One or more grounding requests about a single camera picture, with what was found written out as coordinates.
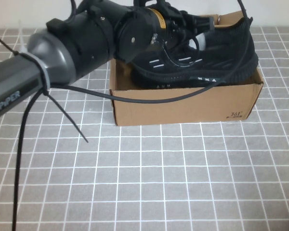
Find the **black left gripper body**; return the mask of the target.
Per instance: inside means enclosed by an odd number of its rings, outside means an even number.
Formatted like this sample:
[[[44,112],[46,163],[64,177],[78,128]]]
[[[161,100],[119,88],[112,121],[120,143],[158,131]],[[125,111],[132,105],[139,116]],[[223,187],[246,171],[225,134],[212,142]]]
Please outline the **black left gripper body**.
[[[207,31],[207,17],[179,11],[174,7],[163,7],[167,35],[167,46],[177,46]]]

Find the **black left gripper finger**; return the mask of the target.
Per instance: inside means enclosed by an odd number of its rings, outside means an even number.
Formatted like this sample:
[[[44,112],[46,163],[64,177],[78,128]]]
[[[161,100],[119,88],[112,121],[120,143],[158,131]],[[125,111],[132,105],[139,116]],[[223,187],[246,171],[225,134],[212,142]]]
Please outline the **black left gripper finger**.
[[[207,29],[206,30],[214,30],[215,29],[215,17],[212,15],[207,16]]]

